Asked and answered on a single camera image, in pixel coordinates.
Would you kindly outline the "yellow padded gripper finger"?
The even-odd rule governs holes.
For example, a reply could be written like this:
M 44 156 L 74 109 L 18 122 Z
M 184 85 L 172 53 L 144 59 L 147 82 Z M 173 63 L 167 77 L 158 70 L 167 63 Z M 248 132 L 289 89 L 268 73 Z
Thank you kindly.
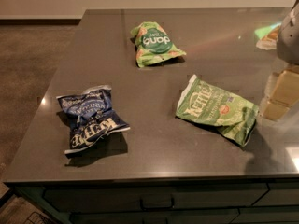
M 265 119 L 281 119 L 299 101 L 299 65 L 289 64 L 280 73 L 272 73 L 261 101 Z

